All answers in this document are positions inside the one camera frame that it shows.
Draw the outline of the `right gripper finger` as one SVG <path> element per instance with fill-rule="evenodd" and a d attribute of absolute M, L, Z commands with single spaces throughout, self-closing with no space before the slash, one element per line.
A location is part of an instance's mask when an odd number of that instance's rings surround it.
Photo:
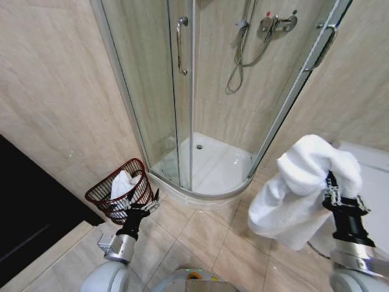
<path fill-rule="evenodd" d="M 326 178 L 326 189 L 324 192 L 323 207 L 339 207 L 342 205 L 340 188 L 333 172 L 329 171 Z"/>
<path fill-rule="evenodd" d="M 371 209 L 367 207 L 367 205 L 364 203 L 363 198 L 361 195 L 356 196 L 357 206 L 358 208 L 364 212 L 364 213 L 370 213 Z"/>

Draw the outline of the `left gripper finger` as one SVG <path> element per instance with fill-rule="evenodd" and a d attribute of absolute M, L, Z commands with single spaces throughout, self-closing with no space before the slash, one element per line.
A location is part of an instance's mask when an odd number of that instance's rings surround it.
<path fill-rule="evenodd" d="M 157 189 L 156 193 L 154 194 L 153 200 L 147 205 L 143 206 L 141 209 L 145 212 L 149 212 L 150 214 L 152 214 L 160 206 L 159 198 L 159 189 Z"/>
<path fill-rule="evenodd" d="M 143 207 L 143 203 L 141 200 L 142 193 L 138 190 L 130 191 L 127 196 L 123 199 L 123 211 L 127 213 L 127 211 L 131 209 L 141 209 Z"/>

